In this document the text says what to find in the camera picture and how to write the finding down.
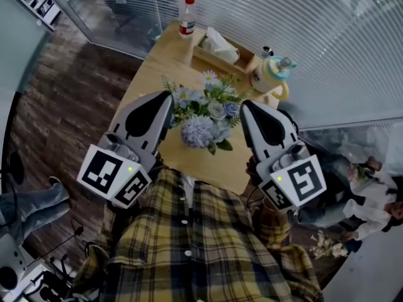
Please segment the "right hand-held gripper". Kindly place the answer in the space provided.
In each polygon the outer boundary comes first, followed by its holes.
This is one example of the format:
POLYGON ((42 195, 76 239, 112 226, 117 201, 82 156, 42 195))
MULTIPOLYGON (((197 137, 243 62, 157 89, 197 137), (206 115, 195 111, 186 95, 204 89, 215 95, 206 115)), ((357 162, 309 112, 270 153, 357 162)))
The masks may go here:
POLYGON ((266 104, 245 100, 239 118, 256 163, 258 188, 277 210, 299 208, 327 189, 317 156, 309 153, 284 114, 266 104))

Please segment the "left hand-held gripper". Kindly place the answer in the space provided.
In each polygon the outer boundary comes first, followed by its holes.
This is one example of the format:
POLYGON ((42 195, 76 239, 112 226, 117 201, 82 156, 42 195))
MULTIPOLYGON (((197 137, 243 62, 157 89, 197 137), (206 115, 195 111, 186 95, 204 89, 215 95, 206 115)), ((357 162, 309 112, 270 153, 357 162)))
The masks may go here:
POLYGON ((77 181, 91 192, 127 209, 150 185, 174 111, 173 95, 157 91, 124 107, 111 130, 90 145, 77 181))

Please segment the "blue flowers bunch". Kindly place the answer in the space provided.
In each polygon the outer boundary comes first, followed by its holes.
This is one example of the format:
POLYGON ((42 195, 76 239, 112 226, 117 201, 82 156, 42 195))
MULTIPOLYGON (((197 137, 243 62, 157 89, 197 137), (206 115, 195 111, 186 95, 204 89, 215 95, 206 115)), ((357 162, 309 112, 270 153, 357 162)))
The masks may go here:
POLYGON ((174 110, 169 127, 180 128, 182 141, 189 148, 231 151, 230 131, 240 122, 240 105, 250 92, 237 92, 234 74, 217 75, 208 70, 202 73, 203 89, 189 89, 168 81, 162 85, 174 98, 174 110))

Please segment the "person's right forearm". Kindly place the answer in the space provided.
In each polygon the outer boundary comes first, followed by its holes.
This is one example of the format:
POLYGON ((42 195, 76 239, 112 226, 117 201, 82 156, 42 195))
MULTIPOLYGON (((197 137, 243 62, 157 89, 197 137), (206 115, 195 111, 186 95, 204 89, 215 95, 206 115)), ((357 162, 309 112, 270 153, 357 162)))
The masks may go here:
POLYGON ((276 209, 276 206, 267 197, 262 200, 263 210, 262 213, 266 215, 283 215, 284 212, 276 209))

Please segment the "cream jug teal lid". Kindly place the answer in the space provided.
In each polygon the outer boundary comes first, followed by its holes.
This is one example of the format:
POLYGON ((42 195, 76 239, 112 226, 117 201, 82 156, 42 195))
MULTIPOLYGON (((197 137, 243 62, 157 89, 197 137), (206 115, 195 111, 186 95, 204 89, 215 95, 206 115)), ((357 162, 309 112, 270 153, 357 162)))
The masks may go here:
POLYGON ((277 100, 284 101, 290 93, 287 79, 296 66, 288 57, 270 56, 252 71, 249 76, 250 84, 258 92, 270 92, 277 100))

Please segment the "wooden table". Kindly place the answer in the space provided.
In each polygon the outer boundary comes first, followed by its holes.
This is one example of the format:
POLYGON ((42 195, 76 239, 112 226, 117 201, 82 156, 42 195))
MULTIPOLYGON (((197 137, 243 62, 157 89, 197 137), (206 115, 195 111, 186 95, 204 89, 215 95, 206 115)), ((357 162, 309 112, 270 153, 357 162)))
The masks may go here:
MULTIPOLYGON (((172 21, 142 62, 118 110, 121 111, 140 96, 163 90, 164 79, 176 86, 203 91, 203 72, 221 72, 213 65, 193 57, 193 47, 204 33, 203 29, 195 28, 191 38, 182 38, 178 21, 172 21)), ((231 151, 218 149, 215 154, 207 149, 189 148, 182 142, 180 128, 176 127, 168 130, 159 152, 167 166, 195 179, 242 194, 249 180, 246 163, 251 151, 246 145, 241 125, 231 129, 229 142, 233 148, 231 151)))

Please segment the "wooden tray box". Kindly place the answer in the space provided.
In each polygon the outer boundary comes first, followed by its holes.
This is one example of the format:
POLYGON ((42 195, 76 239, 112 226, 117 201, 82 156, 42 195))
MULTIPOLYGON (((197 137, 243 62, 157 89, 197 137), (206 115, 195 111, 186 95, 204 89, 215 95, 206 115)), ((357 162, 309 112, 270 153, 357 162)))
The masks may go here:
POLYGON ((196 45, 193 47, 193 58, 202 60, 216 69, 219 69, 221 72, 244 76, 255 69, 260 61, 262 61, 254 52, 225 36, 224 38, 237 49, 239 56, 237 61, 231 64, 202 47, 202 43, 205 41, 206 37, 207 34, 206 31, 204 31, 203 35, 197 39, 196 45))

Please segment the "white tissue pack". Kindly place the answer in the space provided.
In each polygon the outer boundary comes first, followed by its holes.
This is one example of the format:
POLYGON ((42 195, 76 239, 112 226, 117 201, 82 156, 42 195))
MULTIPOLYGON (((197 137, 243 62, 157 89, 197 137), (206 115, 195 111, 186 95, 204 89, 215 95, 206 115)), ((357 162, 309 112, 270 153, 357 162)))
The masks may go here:
POLYGON ((214 56, 234 64, 239 60, 239 50, 231 45, 217 30, 208 27, 205 38, 200 44, 201 48, 214 56))

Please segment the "clear bottle red cap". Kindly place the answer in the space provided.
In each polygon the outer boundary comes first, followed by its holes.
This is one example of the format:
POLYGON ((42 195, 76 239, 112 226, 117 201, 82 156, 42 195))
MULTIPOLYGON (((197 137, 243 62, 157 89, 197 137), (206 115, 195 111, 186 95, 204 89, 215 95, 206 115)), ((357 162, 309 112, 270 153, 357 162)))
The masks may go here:
POLYGON ((184 0, 184 11, 179 19, 179 35, 182 38, 190 38, 196 25, 195 0, 184 0))

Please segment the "yellow plaid shirt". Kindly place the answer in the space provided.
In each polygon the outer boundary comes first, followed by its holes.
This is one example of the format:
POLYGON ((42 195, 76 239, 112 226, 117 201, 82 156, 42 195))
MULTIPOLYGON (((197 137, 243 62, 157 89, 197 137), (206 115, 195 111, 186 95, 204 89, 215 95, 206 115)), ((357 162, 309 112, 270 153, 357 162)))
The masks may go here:
POLYGON ((232 192, 164 167, 144 201, 106 204, 98 239, 69 296, 100 302, 323 302, 306 251, 291 243, 286 214, 246 209, 232 192))

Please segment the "black chair base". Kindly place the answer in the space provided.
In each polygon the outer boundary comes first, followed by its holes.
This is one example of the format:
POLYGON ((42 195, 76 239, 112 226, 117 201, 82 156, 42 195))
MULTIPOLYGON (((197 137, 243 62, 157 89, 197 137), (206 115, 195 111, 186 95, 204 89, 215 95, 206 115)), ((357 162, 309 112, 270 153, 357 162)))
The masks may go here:
POLYGON ((23 293, 24 298, 29 302, 35 302, 31 296, 39 294, 44 302, 62 302, 72 286, 74 278, 66 269, 65 261, 68 255, 64 254, 60 260, 61 268, 55 265, 55 258, 50 258, 50 265, 53 271, 42 271, 34 280, 31 280, 33 289, 23 293))

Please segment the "grey speaker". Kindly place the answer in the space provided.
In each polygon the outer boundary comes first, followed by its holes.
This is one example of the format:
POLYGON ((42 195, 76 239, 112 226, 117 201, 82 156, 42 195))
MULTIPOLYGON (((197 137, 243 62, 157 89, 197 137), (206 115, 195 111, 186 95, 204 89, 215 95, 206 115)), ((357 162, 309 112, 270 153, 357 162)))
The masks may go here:
POLYGON ((26 262, 14 238, 0 237, 0 291, 14 290, 26 270, 26 262))

